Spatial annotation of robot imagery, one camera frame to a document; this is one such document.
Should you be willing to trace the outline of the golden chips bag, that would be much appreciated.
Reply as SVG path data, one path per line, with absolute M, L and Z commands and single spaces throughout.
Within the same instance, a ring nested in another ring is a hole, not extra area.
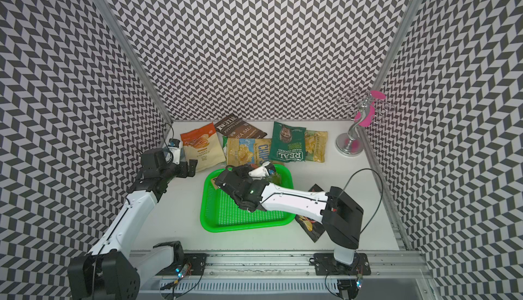
M 242 178 L 250 177 L 249 172 L 246 170 L 233 170 L 231 167 L 228 167 L 227 170 L 233 171 L 235 174 L 237 174 L 239 177 L 242 177 Z M 283 181 L 283 178 L 282 178 L 282 175 L 275 173 L 270 176 L 253 177 L 253 180 L 264 180 L 264 181 L 268 181 L 270 183 L 274 183 L 274 184 L 280 186 Z M 216 185 L 216 177 L 213 177 L 211 179 L 211 184 L 215 189 L 218 189 L 218 186 Z

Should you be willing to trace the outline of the black Krax chips bag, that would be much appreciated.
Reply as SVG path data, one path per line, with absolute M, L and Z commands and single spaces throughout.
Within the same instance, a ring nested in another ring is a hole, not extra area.
M 322 223 L 314 218 L 307 216 L 296 215 L 295 221 L 300 225 L 302 230 L 309 236 L 312 242 L 316 243 L 320 237 L 325 233 L 325 228 Z

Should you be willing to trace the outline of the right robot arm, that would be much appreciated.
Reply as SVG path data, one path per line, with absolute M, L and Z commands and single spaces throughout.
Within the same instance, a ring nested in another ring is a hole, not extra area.
M 215 178 L 215 185 L 226 193 L 239 209 L 282 211 L 310 218 L 320 223 L 335 244 L 334 259 L 344 265 L 354 262 L 359 248 L 364 210 L 343 189 L 333 186 L 326 191 L 301 191 L 279 186 L 271 177 L 278 166 L 265 162 L 229 166 Z

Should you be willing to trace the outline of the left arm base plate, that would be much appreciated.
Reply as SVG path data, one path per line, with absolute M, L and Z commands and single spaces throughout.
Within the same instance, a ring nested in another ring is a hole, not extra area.
M 178 278 L 198 275 L 203 276 L 206 268 L 207 254 L 193 253 L 187 254 L 181 263 L 177 263 L 172 270 L 172 274 Z

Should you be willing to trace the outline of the yellow green chips bag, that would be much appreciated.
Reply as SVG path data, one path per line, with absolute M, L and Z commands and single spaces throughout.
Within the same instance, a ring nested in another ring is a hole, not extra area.
M 328 132 L 310 131 L 305 132 L 306 156 L 305 161 L 325 162 Z

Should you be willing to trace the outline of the green Real chips bag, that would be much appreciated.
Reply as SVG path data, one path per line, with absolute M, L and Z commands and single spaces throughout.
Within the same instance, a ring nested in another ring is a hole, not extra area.
M 283 163 L 305 161 L 305 132 L 306 128 L 275 122 L 269 160 Z

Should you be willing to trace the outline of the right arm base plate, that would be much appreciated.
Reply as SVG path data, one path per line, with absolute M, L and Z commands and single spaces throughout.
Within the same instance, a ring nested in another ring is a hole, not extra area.
M 353 262 L 348 265 L 338 262 L 333 253 L 315 253 L 309 259 L 309 264 L 315 269 L 316 275 L 348 275 L 368 276 L 371 274 L 368 256 L 365 253 L 356 252 Z

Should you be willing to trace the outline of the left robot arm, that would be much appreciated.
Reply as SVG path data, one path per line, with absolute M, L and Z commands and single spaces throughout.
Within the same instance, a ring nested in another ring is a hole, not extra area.
M 194 177 L 197 161 L 166 158 L 162 148 L 141 155 L 142 167 L 128 190 L 121 212 L 87 252 L 71 260 L 68 280 L 73 299 L 136 299 L 141 286 L 167 267 L 182 269 L 185 254 L 179 241 L 153 247 L 137 263 L 130 254 L 149 214 L 175 178 Z

